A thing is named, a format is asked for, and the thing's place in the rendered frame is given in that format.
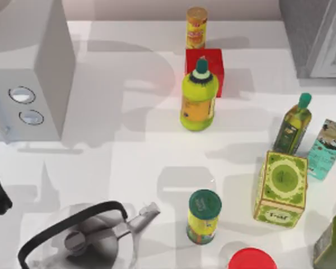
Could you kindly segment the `yellow can with green lid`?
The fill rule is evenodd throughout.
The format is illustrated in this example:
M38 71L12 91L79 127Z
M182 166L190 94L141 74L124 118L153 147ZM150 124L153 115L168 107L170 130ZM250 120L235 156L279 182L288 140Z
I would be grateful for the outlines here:
M222 202L210 189L199 189L189 198L186 233L195 244L208 244L215 235Z

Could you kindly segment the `dark green oil bottle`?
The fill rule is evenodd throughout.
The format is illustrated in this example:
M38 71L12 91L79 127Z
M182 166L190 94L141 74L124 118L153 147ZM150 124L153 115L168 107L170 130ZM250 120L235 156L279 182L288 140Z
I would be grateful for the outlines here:
M302 93L298 103L284 115L273 151L289 155L296 153L312 118L308 109L311 99L311 94Z

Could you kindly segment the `microwave knob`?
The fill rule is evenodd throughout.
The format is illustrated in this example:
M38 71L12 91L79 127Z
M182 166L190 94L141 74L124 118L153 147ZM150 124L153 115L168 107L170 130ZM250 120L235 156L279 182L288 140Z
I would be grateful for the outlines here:
M20 120L31 126L38 126L44 122L44 116L36 110L27 110L19 112Z
M35 101L35 93L24 86L18 86L8 90L9 97L19 104L30 104Z

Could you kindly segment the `green ornate tin box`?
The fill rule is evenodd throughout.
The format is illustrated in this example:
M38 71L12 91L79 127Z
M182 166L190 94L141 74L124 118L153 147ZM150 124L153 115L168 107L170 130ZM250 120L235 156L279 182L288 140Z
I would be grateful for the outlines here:
M308 160L267 151L259 172L253 218L294 228L306 207Z

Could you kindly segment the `teal and white carton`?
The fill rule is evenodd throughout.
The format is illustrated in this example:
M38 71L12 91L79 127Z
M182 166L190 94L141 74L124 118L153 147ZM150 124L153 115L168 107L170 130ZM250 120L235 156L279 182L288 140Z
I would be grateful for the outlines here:
M308 175L324 180L336 162L336 122L326 119L308 155Z

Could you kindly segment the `red box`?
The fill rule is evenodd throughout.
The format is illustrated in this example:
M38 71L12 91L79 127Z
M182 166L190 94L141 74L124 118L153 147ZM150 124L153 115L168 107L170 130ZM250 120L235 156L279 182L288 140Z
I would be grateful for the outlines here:
M225 80L225 69L223 65L222 50L217 48L208 49L186 49L185 50L185 75L195 69L199 58L205 58L208 61L208 69L217 76L219 87L217 98L222 96L222 88Z

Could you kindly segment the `dark green box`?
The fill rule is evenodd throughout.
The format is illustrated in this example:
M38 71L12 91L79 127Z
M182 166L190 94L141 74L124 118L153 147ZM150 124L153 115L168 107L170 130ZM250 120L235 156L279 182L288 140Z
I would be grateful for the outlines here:
M314 269L336 269L336 215L316 241L312 262Z

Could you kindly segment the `yellow can with gold lid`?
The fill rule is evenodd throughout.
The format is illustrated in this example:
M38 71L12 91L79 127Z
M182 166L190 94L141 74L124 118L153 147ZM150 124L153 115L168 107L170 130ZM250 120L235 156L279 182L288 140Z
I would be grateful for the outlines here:
M206 44L208 12L203 7L191 7L186 12L186 48L203 49Z

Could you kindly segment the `pale microwave oven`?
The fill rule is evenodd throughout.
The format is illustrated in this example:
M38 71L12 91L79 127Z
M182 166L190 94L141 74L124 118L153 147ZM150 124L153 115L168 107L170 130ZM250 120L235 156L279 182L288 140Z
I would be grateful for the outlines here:
M0 10L0 141L58 141L63 132L76 66L62 0L9 0ZM24 86L36 99L13 101L8 90ZM31 126L19 112L36 110Z

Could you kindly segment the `yellow-green bottle with green cap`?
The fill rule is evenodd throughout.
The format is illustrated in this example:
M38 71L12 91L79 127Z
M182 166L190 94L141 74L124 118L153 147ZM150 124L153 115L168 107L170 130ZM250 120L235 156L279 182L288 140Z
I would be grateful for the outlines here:
M214 118L219 80L208 68L208 61L199 58L195 69L184 76L181 84L180 121L190 131L208 128Z

